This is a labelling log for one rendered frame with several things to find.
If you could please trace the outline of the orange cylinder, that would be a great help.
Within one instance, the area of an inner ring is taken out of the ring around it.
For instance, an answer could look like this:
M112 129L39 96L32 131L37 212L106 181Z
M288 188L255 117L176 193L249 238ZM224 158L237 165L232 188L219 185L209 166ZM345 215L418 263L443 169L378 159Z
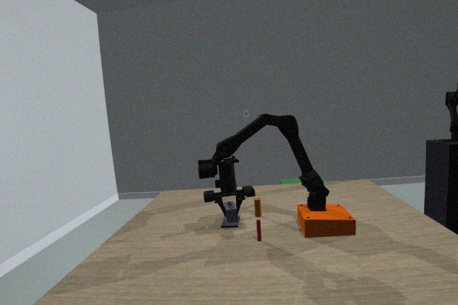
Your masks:
M255 216L261 217L262 212L261 212L261 199L260 198L254 199L254 207L255 207Z

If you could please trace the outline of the red peg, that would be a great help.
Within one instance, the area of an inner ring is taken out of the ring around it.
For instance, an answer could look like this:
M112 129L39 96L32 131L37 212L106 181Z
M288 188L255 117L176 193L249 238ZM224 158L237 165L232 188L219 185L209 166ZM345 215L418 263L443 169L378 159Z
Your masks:
M258 232L257 240L261 241L261 229L260 229L261 228L261 220L257 219L256 222L257 222L257 232Z

